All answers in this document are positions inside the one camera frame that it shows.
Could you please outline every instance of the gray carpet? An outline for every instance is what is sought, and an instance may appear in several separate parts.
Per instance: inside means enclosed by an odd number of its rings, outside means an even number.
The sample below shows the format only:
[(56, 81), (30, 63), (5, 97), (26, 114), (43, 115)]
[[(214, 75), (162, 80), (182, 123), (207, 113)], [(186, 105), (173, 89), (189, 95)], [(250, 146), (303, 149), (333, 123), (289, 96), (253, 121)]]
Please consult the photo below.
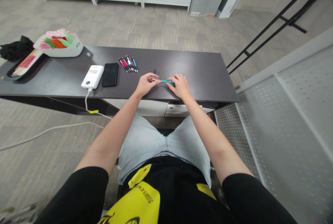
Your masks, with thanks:
[[(226, 64), (267, 25), (267, 12), (235, 11), (229, 19), (190, 17), (184, 8), (89, 0), (0, 0), (0, 44), (32, 41), (47, 30), (67, 28), (86, 45), (220, 52)], [(286, 28), (258, 54), (232, 74), (234, 85), (253, 76), (307, 41)], [(43, 130), (92, 121), (99, 116), (75, 116), (0, 100), (0, 146), (16, 143)], [(181, 119), (150, 118), (156, 127), (175, 128)], [(94, 126), (54, 130), (31, 143), (0, 152), (0, 210), (42, 202), (62, 186), (100, 132)], [(110, 177), (106, 204), (115, 201), (117, 169)]]

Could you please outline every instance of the black shirt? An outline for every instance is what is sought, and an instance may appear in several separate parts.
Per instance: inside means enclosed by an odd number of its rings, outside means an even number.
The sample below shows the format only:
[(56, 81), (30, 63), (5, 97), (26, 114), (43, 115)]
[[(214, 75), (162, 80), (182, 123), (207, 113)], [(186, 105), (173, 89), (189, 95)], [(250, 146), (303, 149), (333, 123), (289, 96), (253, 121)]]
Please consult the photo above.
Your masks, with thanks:
[(162, 156), (149, 159), (125, 180), (119, 201), (102, 217), (108, 173), (74, 172), (35, 223), (296, 223), (253, 176), (228, 176), (228, 208), (215, 199), (196, 167)]

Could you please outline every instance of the jeans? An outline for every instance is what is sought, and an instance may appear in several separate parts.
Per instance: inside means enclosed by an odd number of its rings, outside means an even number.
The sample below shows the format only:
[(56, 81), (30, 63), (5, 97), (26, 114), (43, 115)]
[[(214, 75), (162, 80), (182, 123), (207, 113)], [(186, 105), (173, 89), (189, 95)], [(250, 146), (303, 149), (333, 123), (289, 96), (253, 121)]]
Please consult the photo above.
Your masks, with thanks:
[(177, 157), (196, 166), (211, 187), (210, 158), (190, 116), (165, 137), (137, 114), (119, 153), (119, 184), (122, 185), (126, 177), (146, 160), (163, 155)]

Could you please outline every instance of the black smartphone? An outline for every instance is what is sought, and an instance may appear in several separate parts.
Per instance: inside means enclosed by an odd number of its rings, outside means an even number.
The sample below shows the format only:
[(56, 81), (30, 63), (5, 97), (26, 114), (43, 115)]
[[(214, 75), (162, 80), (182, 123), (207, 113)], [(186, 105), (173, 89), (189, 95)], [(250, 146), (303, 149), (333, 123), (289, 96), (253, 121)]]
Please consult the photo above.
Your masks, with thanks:
[(109, 63), (104, 65), (102, 75), (102, 87), (117, 85), (118, 63)]

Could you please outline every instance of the forearm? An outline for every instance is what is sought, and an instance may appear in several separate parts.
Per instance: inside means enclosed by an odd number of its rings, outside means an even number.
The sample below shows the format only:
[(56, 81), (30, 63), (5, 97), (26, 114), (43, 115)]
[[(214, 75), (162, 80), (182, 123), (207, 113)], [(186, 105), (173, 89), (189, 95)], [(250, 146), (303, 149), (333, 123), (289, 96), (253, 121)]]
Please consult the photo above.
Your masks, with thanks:
[(75, 171), (87, 166), (99, 166), (111, 174), (140, 100), (141, 96), (137, 93), (128, 99), (93, 141)]
[(194, 126), (214, 165), (219, 181), (235, 173), (251, 174), (235, 149), (210, 117), (189, 95), (183, 98)]

